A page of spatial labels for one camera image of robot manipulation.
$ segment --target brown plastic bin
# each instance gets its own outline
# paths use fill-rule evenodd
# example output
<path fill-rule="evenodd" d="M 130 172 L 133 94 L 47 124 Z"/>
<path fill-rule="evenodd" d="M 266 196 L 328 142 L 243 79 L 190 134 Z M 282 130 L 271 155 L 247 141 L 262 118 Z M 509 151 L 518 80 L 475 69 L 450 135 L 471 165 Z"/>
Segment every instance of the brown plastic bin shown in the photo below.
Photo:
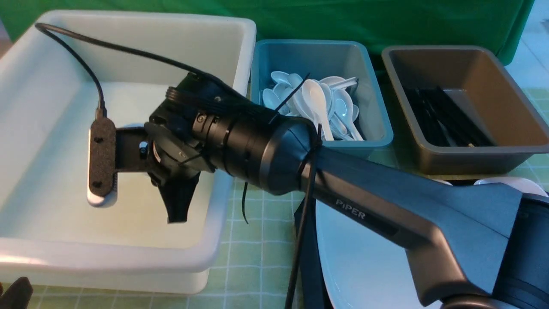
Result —
<path fill-rule="evenodd" d="M 394 46 L 382 53 L 415 140 L 424 174 L 507 173 L 549 152 L 549 127 L 490 51 L 476 46 Z M 427 142 L 404 87 L 440 86 L 496 146 L 439 147 Z"/>

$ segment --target white plastic bin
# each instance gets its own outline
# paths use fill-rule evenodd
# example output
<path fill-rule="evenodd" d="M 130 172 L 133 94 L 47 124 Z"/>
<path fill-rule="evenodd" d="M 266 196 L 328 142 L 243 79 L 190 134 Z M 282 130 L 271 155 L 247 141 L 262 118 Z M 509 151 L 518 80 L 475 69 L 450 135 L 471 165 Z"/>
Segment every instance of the white plastic bin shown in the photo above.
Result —
<path fill-rule="evenodd" d="M 185 62 L 247 91 L 251 20 L 53 11 L 39 21 Z M 98 75 L 118 127 L 147 121 L 187 73 L 65 39 Z M 232 178 L 202 173 L 184 224 L 166 224 L 161 197 L 143 174 L 121 174 L 117 203 L 91 207 L 87 143 L 96 105 L 86 72 L 34 27 L 0 60 L 0 280 L 199 292 L 219 250 Z"/>

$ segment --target green backdrop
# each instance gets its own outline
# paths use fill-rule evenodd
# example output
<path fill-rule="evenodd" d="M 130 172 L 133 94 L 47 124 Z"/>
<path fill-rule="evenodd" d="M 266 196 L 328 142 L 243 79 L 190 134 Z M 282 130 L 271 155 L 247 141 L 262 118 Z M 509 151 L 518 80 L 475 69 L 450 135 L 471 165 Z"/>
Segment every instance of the green backdrop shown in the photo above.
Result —
<path fill-rule="evenodd" d="M 135 10 L 238 16 L 257 39 L 315 38 L 363 43 L 377 57 L 388 45 L 478 45 L 511 62 L 534 0 L 0 0 L 17 39 L 52 9 Z"/>

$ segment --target teal plastic bin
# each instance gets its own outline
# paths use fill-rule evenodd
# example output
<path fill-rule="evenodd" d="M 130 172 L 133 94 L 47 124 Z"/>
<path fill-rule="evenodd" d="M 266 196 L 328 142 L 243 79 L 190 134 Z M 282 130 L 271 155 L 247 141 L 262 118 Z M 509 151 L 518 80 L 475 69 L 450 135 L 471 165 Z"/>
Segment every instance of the teal plastic bin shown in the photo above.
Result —
<path fill-rule="evenodd" d="M 297 73 L 321 80 L 328 76 L 357 77 L 350 89 L 360 113 L 355 122 L 364 141 L 325 141 L 324 145 L 354 156 L 368 157 L 393 141 L 393 129 L 379 89 L 372 62 L 364 45 L 350 41 L 263 40 L 255 46 L 251 68 L 251 100 L 258 104 L 261 92 L 274 85 L 272 71 Z"/>

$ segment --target robotic arm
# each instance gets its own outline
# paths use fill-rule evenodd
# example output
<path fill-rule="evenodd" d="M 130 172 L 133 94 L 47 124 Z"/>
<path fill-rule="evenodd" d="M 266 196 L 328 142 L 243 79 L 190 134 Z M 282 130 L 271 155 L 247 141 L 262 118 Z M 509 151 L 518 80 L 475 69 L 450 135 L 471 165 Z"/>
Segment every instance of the robotic arm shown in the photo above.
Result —
<path fill-rule="evenodd" d="M 46 25 L 37 27 L 46 33 Z M 168 89 L 143 128 L 117 129 L 106 110 L 97 113 L 89 146 L 94 196 L 115 190 L 117 173 L 147 172 L 169 222 L 185 222 L 199 174 L 221 169 L 274 195 L 309 191 L 404 248 L 424 306 L 441 300 L 446 309 L 549 308 L 549 199 L 503 184 L 447 186 L 335 152 L 318 145 L 310 121 L 169 64 L 191 73 Z"/>

